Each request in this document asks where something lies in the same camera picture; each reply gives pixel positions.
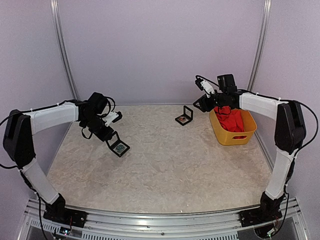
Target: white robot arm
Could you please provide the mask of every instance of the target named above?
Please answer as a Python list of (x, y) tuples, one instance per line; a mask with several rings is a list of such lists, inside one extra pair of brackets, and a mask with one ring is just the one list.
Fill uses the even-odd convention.
[[(119, 111), (114, 112), (115, 104), (111, 110), (108, 99), (113, 101), (112, 98), (95, 92), (86, 101), (68, 100), (35, 110), (11, 111), (3, 138), (3, 147), (16, 163), (25, 183), (45, 202), (46, 212), (43, 215), (45, 219), (67, 225), (72, 219), (73, 226), (83, 227), (87, 214), (65, 208), (65, 199), (50, 184), (37, 162), (32, 136), (60, 124), (79, 122), (82, 128), (88, 127), (91, 135), (94, 134), (101, 141), (106, 142), (108, 147), (121, 157), (130, 147), (122, 142), (118, 133), (110, 127), (111, 123), (122, 118), (122, 114)], [(102, 114), (107, 105), (108, 113)], [(117, 136), (117, 140), (110, 145), (108, 141), (114, 135)], [(121, 148), (121, 152), (114, 150), (119, 145), (125, 146)]]
[(210, 112), (214, 107), (230, 106), (258, 113), (276, 121), (276, 159), (271, 179), (260, 199), (260, 207), (240, 213), (243, 227), (261, 224), (281, 218), (280, 204), (285, 196), (285, 187), (291, 178), (296, 153), (306, 137), (306, 128), (301, 106), (295, 101), (281, 101), (273, 97), (238, 90), (232, 74), (217, 77), (222, 92), (210, 90), (205, 78), (197, 78), (195, 84), (205, 90), (205, 95), (193, 105), (202, 112)]

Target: beige mat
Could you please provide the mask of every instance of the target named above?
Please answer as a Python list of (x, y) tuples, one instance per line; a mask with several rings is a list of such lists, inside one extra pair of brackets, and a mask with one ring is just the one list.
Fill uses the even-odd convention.
[(247, 145), (218, 143), (208, 113), (191, 123), (181, 105), (119, 106), (112, 125), (131, 149), (121, 158), (72, 124), (48, 179), (67, 204), (139, 213), (187, 213), (258, 204), (270, 170), (253, 136)]

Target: plastic basket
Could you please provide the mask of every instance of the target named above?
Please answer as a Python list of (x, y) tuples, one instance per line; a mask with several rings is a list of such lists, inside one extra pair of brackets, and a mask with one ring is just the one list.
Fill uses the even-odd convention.
[(247, 144), (252, 137), (252, 135), (257, 130), (257, 124), (254, 120), (254, 118), (251, 116), (249, 111), (245, 110), (238, 110), (234, 109), (236, 111), (240, 111), (242, 121), (243, 121), (243, 128), (244, 132), (231, 132), (225, 130), (221, 125), (220, 122), (216, 116), (216, 113), (214, 110), (210, 112), (210, 121), (213, 127), (214, 134), (216, 136), (216, 139), (221, 145), (224, 146), (232, 146), (232, 145), (244, 145)]

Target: red cloth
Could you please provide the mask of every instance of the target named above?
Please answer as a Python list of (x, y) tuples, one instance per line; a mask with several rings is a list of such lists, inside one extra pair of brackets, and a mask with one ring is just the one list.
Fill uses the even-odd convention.
[(231, 111), (229, 106), (214, 108), (216, 117), (218, 118), (221, 127), (229, 132), (242, 133), (245, 131), (244, 122), (241, 117), (240, 110), (234, 109)]

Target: lavender wall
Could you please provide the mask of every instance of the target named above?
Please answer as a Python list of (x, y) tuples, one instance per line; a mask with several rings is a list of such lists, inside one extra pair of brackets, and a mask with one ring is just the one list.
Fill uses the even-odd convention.
[[(310, 106), (320, 117), (320, 2), (318, 0), (273, 0), (265, 47), (254, 91), (295, 99)], [(303, 111), (309, 140), (315, 120)], [(255, 116), (261, 135), (275, 158), (274, 123)], [(299, 200), (311, 239), (320, 239), (319, 137), (301, 150), (289, 192)]]
[(196, 74), (233, 73), (248, 85), (264, 1), (59, 1), (66, 49), (81, 99), (118, 104), (193, 103)]
[[(70, 99), (59, 54), (50, 2), (2, 0), (0, 2), (0, 119), (11, 110), (38, 108)], [(47, 172), (68, 126), (34, 136), (35, 152)], [(5, 126), (1, 126), (0, 138)], [(12, 166), (0, 147), (0, 161)], [(31, 192), (17, 170), (0, 168), (0, 235), (17, 239), (20, 221)]]

